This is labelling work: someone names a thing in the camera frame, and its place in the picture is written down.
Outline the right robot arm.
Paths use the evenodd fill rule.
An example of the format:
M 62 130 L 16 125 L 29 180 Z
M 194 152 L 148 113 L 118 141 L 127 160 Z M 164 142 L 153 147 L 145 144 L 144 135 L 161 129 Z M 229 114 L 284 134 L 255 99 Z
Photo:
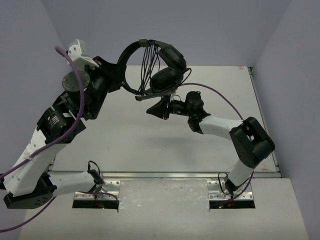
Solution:
M 198 91 L 187 93 L 185 100 L 173 100 L 169 95 L 149 107 L 146 113 L 163 120 L 171 114 L 186 116 L 187 124 L 194 132 L 214 135 L 232 141 L 238 161 L 225 177 L 225 189 L 234 193 L 250 178 L 255 168 L 274 150 L 275 144 L 254 117 L 241 120 L 219 118 L 207 113 Z

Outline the black headphones with cable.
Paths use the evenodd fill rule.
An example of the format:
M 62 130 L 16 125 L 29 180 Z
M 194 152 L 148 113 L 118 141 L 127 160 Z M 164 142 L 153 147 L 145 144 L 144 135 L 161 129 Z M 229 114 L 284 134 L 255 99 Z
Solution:
M 127 63 L 140 48 L 144 49 L 138 89 L 130 87 L 126 79 Z M 125 48 L 118 58 L 123 88 L 135 95 L 136 101 L 170 95 L 184 83 L 185 73 L 191 73 L 184 56 L 173 45 L 153 39 L 140 39 Z

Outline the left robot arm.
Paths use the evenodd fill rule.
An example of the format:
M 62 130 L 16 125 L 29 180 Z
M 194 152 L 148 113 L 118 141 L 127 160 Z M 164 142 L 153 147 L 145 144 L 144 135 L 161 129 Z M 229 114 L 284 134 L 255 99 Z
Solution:
M 29 144 L 9 173 L 0 178 L 3 199 L 12 210 L 31 210 L 57 196 L 79 192 L 95 200 L 108 198 L 108 186 L 100 172 L 57 174 L 52 166 L 58 153 L 95 120 L 108 93 L 123 85 L 126 66 L 101 57 L 75 60 L 77 71 L 62 79 L 63 92 L 38 120 Z

